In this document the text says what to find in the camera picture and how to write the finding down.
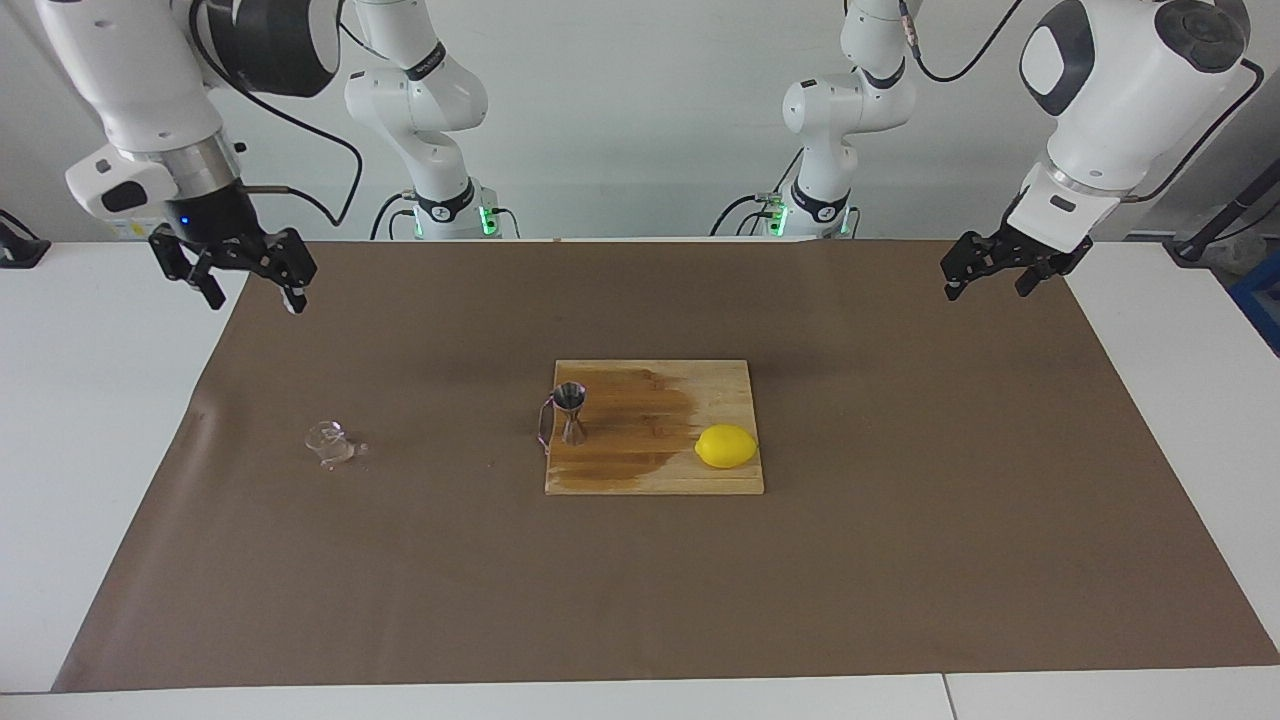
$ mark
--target black cable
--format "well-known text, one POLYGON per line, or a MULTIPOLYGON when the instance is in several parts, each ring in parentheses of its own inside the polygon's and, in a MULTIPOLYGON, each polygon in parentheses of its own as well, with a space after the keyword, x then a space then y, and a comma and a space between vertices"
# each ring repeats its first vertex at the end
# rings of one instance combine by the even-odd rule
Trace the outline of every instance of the black cable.
POLYGON ((8 210, 0 210, 0 218, 9 220, 9 224, 31 236, 31 240, 37 240, 36 233, 31 232, 31 228, 28 228, 26 223, 23 223, 18 218, 14 218, 13 214, 9 213, 8 210))
POLYGON ((209 49, 205 47, 204 38, 200 37, 200 23, 197 22, 197 18, 200 17, 200 8, 202 8, 205 5, 205 1, 206 0, 192 0, 192 3, 191 3, 191 10, 187 13, 187 27, 191 31, 191 38, 192 38, 192 42, 195 42, 195 45, 196 45, 196 50, 200 53, 200 56, 204 58, 205 63, 209 64, 210 69, 212 69, 214 73, 216 73, 218 77, 220 77, 223 79, 223 82, 225 82, 228 86, 230 86, 232 90, 234 90, 236 92, 238 92, 242 96, 244 96, 250 102, 257 105, 259 108, 266 110, 268 113, 275 115, 276 118, 280 118, 282 120, 284 120, 284 122, 287 122, 289 124, 300 127, 300 128, 302 128, 302 129, 305 129, 305 131, 307 131, 307 132, 310 132, 312 135, 316 135, 316 136, 323 137, 324 140, 328 140, 328 141, 330 141, 330 142, 333 142, 335 145, 340 145, 340 146, 346 147, 352 154, 352 156, 356 158, 356 177, 351 181, 351 190, 347 192, 347 200, 342 205, 342 211, 338 213, 337 218, 333 217, 333 213, 329 213, 329 211, 325 213, 325 218, 329 219, 329 222, 333 224, 333 227, 340 225, 347 219, 347 213, 351 211, 351 204, 356 199, 356 191, 360 188, 360 179, 364 177, 364 173, 365 173, 365 158, 364 158, 364 155, 360 154, 360 150, 357 150, 355 145, 347 142, 346 140, 343 140, 343 138, 340 138, 340 137, 338 137, 335 135, 328 133, 328 132, 325 132, 325 131, 323 131, 323 129, 320 129, 320 128, 317 128, 315 126, 310 126, 310 124, 307 124, 307 123, 305 123, 305 122, 294 118, 293 115, 285 113, 284 110, 279 110, 279 109, 274 108, 273 105, 265 102, 264 100, 259 99, 257 96, 255 96, 250 91, 247 91, 243 87, 241 87, 241 85, 238 82, 233 81, 232 77, 227 73, 227 70, 223 69, 221 65, 219 65, 218 63, 214 61, 212 55, 209 54, 209 49))
MULTIPOLYGON (((773 186, 773 193, 774 195, 777 195, 777 192, 782 190, 782 183, 787 182, 787 176, 790 176, 791 170, 795 169, 796 163, 800 161, 800 156, 801 155, 804 155, 804 147, 801 147, 800 150, 796 150, 796 155, 795 155, 795 158, 791 159, 791 164, 787 165, 787 169, 782 170, 782 177, 780 177, 778 182, 773 186)), ((768 208, 768 206, 769 206, 768 202, 760 202, 760 210, 762 211, 765 208, 768 208)), ((756 218, 755 222, 751 223, 751 234, 755 234, 755 231, 758 231, 759 228, 760 228, 760 218, 756 218)))
POLYGON ((392 219, 387 220, 387 237, 388 238, 396 240, 396 218, 403 218, 406 215, 408 215, 410 218, 412 218, 413 217, 413 211, 412 210, 397 210, 396 214, 392 215, 392 219))
POLYGON ((524 240, 524 237, 520 234, 520 218, 517 218, 516 214, 513 211, 511 211, 509 208, 494 208, 493 209, 493 214, 494 215, 503 215, 503 214, 511 215, 511 224, 516 225, 516 240, 524 240))
POLYGON ((1254 76, 1253 85, 1251 85, 1249 88, 1244 91, 1244 95, 1240 95, 1240 97, 1238 97, 1235 102, 1231 102, 1231 106, 1228 108, 1226 111, 1224 111, 1221 115, 1219 115, 1217 119, 1213 120, 1213 124, 1208 126, 1208 129, 1204 131, 1204 135, 1202 135, 1199 140, 1196 141, 1196 145, 1192 145, 1192 149, 1187 151, 1187 155, 1183 155, 1183 159, 1178 163, 1174 170, 1169 173, 1169 177, 1166 177, 1165 181, 1156 187, 1156 190, 1152 190, 1147 195, 1129 195, 1124 200, 1121 200, 1121 202, 1130 205, 1135 202, 1147 202, 1158 197, 1161 192, 1165 192, 1165 190, 1167 190, 1169 186, 1172 184, 1175 179, 1178 179, 1178 176, 1183 173, 1183 169, 1187 168, 1187 164, 1196 158, 1196 154, 1199 152, 1199 149, 1204 147, 1204 143, 1208 142, 1211 137, 1213 137, 1213 133, 1217 132, 1217 128, 1222 127, 1222 123, 1229 120, 1231 115, 1234 115, 1235 111, 1240 109, 1240 105, 1248 102, 1249 97, 1253 97, 1253 94, 1257 92, 1260 87, 1262 87, 1262 82, 1266 79, 1267 72, 1263 70, 1261 67, 1258 67, 1258 64, 1254 63, 1253 60, 1249 60, 1248 58, 1240 60, 1240 64, 1253 72, 1254 76))
POLYGON ((1222 237, 1213 238, 1213 242, 1219 242, 1219 241, 1222 241, 1222 240, 1231 240, 1233 237, 1235 237, 1238 234, 1242 234, 1242 233, 1252 231, 1253 228, 1261 225, 1267 218, 1270 218, 1276 211, 1276 209, 1280 209, 1280 200, 1276 200, 1276 204, 1272 205, 1270 210, 1267 210, 1266 213, 1263 213, 1262 217, 1258 218, 1257 220, 1253 220, 1252 223, 1249 223, 1249 224, 1244 225, 1243 228, 1233 232, 1231 234, 1224 234, 1222 237))
POLYGON ((374 227, 369 229, 369 240, 378 240, 378 228, 383 224, 383 215, 387 214, 387 210, 390 210, 390 206, 394 205, 397 200, 403 197, 403 192, 397 192, 383 201, 383 206, 378 209, 378 215, 374 215, 374 227))
POLYGON ((315 197, 312 197, 312 196, 307 195, 306 192, 302 192, 301 190, 298 190, 298 188, 296 188, 296 187, 288 187, 288 186, 284 186, 284 191, 285 191, 285 195, 292 195, 292 196, 294 196, 294 197, 301 197, 302 200, 306 200, 307 202, 310 202, 311 205, 314 205, 314 206, 315 206, 315 209, 316 209, 316 210, 320 210, 320 213, 321 213, 321 214, 323 214, 323 215, 325 217, 325 219, 326 219, 326 220, 329 220, 329 224, 330 224, 330 225, 333 225, 333 227, 338 227, 338 225, 340 225, 340 224, 342 224, 342 223, 340 223, 340 222, 339 222, 339 220, 338 220, 337 218, 334 218, 334 217, 333 217, 333 213, 330 213, 330 211, 329 211, 329 209, 328 209, 328 208, 325 208, 325 206, 324 206, 324 205, 323 205, 323 204, 321 204, 321 202, 320 202, 319 200, 316 200, 315 197))
POLYGON ((367 42, 365 42, 364 40, 361 40, 358 37, 356 37, 356 33, 351 32, 351 28, 347 27, 347 23, 344 23, 342 20, 338 20, 338 29, 340 29, 342 32, 347 33, 347 37, 349 37, 352 42, 355 42, 356 45, 364 47, 365 51, 369 53, 370 55, 381 58, 383 60, 387 60, 388 63, 390 61, 390 58, 388 58, 387 55, 383 55, 378 50, 374 50, 372 47, 369 46, 367 42))
MULTIPOLYGON (((1000 33, 1005 29, 1005 26, 1009 24, 1009 20, 1014 17, 1014 13, 1018 12, 1018 6, 1021 4, 1023 0, 1014 0, 1014 4, 1010 5, 1009 10, 1005 12, 1005 17, 1001 18, 1000 24, 997 24, 996 29, 992 31, 989 37, 987 37, 987 42, 982 44, 982 49, 978 50, 978 54, 973 56, 973 60, 969 60, 968 65, 965 65, 959 73, 954 76, 941 77, 934 74, 933 70, 931 70, 924 64, 924 58, 920 55, 919 38, 914 37, 913 33, 908 33, 908 44, 911 46, 911 56, 915 58, 915 64, 920 67, 920 72, 924 73, 924 77, 932 79, 933 82, 955 82, 963 78, 964 76, 969 74, 969 70, 972 70, 978 64, 979 60, 982 60, 983 55, 987 54, 987 50, 991 50, 991 46, 996 42, 996 38, 1000 37, 1000 33)), ((897 9, 899 13, 901 13, 902 18, 914 23, 914 19, 911 18, 911 10, 906 6, 906 0, 899 0, 897 9)))
POLYGON ((728 208, 724 208, 724 211, 721 213, 721 217, 716 218, 716 224, 712 225, 712 232, 710 232, 709 237, 716 237, 716 233, 719 232, 721 224, 724 223, 724 218, 728 218, 730 213, 732 213, 733 210, 736 210, 736 209, 741 208, 742 205, 746 205, 748 202, 751 202, 754 200, 755 200, 754 195, 744 195, 742 197, 739 197, 737 200, 730 202, 728 208))
POLYGON ((750 215, 742 218, 742 222, 737 224, 737 232, 733 234, 742 234, 742 229, 746 227, 746 223, 751 222, 751 218, 755 218, 755 222, 759 223, 760 218, 768 218, 771 214, 772 213, 751 213, 750 215))

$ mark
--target glass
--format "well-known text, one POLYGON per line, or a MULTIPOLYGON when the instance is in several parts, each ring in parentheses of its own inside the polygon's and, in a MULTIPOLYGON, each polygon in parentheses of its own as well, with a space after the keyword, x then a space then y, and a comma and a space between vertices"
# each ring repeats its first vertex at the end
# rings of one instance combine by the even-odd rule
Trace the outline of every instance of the glass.
POLYGON ((347 430, 334 420, 311 428, 306 443, 320 457, 320 466, 325 470, 333 470, 365 450, 362 443, 352 442, 347 430))

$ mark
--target white wall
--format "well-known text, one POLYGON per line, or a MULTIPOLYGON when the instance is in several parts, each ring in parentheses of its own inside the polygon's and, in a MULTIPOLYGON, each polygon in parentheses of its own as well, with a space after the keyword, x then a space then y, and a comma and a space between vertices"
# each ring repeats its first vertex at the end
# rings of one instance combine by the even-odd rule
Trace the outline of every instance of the white wall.
MULTIPOLYGON (((0 1, 38 32, 33 0, 0 1)), ((955 237, 993 228, 1053 128, 1021 86, 1018 55, 1055 1, 1027 0, 965 81, 937 86, 922 79, 909 126, 858 138, 863 167, 854 199, 865 210, 861 236, 955 237)), ((1280 29, 1280 3, 1252 5, 1261 46, 1280 29)), ((927 4, 920 32, 931 65, 943 72, 963 64, 1005 6, 927 4)), ((449 51, 481 77, 492 99, 485 124, 457 136, 468 167, 518 211, 527 237, 705 233, 730 200, 772 188, 795 152, 781 120, 787 86, 847 70, 838 0, 430 0, 430 8, 449 51)), ((348 18, 358 27, 353 10, 348 18)), ((32 87, 18 77, 17 63, 44 63, 29 42, 13 41, 22 27, 0 27, 0 94, 24 97, 15 108, 5 102, 0 163, 5 176, 23 168, 40 190, 35 196, 14 190, 6 178, 0 205, 41 228, 63 232, 65 225, 72 236, 91 237, 86 227, 92 223, 77 219, 73 227, 63 215, 74 206, 49 193, 56 192, 61 170, 97 147, 101 136, 65 88, 32 87)), ((1280 67, 1280 47, 1271 45, 1251 53, 1268 69, 1280 67)), ((340 77, 370 60, 378 63, 346 44, 340 77)), ((919 77, 915 68, 909 72, 919 77)), ((340 201, 351 170, 340 149, 230 92, 214 96, 230 136, 250 145, 243 156, 248 182, 293 183, 330 205, 340 201)), ((366 234, 381 199, 407 184, 397 156, 347 117, 340 81, 317 99, 276 102, 351 138, 365 151, 369 172, 342 229, 285 197, 257 200, 264 224, 294 224, 307 237, 366 234)), ((1231 132, 1274 145, 1267 126, 1274 123, 1236 123, 1231 132)), ((1213 150, 1198 165, 1226 176, 1248 174, 1243 164, 1256 159, 1213 150)), ((1194 192, 1179 197, 1179 205, 1203 200, 1194 192)), ((1135 225, 1167 225, 1175 209, 1162 204, 1147 219, 1151 208, 1125 209, 1098 234, 1115 238, 1135 225)))

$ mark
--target green indicator light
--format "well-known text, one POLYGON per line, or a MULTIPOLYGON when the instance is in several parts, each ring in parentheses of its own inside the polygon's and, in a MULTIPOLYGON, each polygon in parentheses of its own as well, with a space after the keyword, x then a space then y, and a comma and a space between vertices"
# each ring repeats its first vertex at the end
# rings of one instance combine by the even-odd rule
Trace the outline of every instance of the green indicator light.
POLYGON ((769 232, 772 232, 774 237, 782 237, 782 233, 787 228, 787 213, 790 211, 791 210, 783 205, 781 210, 773 214, 774 222, 769 223, 769 232))
POLYGON ((484 205, 480 206, 480 228, 485 234, 494 234, 498 232, 498 223, 493 219, 493 213, 484 205))

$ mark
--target wooden cutting board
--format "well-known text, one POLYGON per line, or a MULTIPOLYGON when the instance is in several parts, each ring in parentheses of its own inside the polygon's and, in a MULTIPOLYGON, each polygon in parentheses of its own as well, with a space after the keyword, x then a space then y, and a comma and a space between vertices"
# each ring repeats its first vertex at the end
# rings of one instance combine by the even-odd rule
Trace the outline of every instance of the wooden cutting board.
POLYGON ((557 360, 553 387, 586 386, 584 445, 561 441, 556 420, 547 495, 762 495, 760 454, 718 470, 694 452, 710 425, 759 438, 745 360, 557 360))

